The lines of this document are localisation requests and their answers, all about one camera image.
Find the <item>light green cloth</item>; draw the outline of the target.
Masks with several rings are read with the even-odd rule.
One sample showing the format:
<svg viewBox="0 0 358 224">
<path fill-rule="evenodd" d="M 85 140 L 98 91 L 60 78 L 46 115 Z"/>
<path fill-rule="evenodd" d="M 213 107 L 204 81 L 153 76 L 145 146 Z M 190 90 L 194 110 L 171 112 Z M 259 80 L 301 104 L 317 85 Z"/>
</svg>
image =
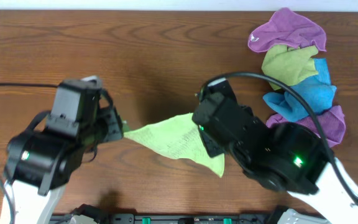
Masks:
<svg viewBox="0 0 358 224">
<path fill-rule="evenodd" d="M 126 131 L 124 137 L 170 159 L 189 159 L 222 177 L 225 156 L 209 157 L 192 121 L 192 113 L 176 115 L 158 123 Z"/>
</svg>

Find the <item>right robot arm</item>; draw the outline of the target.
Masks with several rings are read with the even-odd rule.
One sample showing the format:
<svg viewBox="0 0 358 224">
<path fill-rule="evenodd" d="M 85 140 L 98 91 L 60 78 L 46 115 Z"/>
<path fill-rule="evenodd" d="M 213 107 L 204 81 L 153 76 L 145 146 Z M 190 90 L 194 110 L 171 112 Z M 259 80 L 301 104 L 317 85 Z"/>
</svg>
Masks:
<svg viewBox="0 0 358 224">
<path fill-rule="evenodd" d="M 323 140 L 307 128 L 268 128 L 222 93 L 201 97 L 192 120 L 211 157 L 229 154 L 263 188 L 288 192 L 331 223 L 358 223 L 358 186 Z"/>
</svg>

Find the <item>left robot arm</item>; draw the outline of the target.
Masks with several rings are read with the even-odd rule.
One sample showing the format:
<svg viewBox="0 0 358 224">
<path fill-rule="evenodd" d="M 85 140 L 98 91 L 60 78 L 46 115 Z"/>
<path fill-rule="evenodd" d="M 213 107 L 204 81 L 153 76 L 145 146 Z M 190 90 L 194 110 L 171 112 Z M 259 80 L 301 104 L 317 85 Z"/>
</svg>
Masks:
<svg viewBox="0 0 358 224">
<path fill-rule="evenodd" d="M 71 174 L 83 163 L 83 156 L 96 152 L 98 145 L 123 138 L 122 121 L 114 107 L 97 110 L 96 120 L 74 136 L 63 122 L 54 130 L 36 126 L 43 120 L 59 122 L 50 111 L 42 111 L 7 145 L 4 168 L 7 192 L 0 223 L 48 223 L 61 199 Z"/>
</svg>

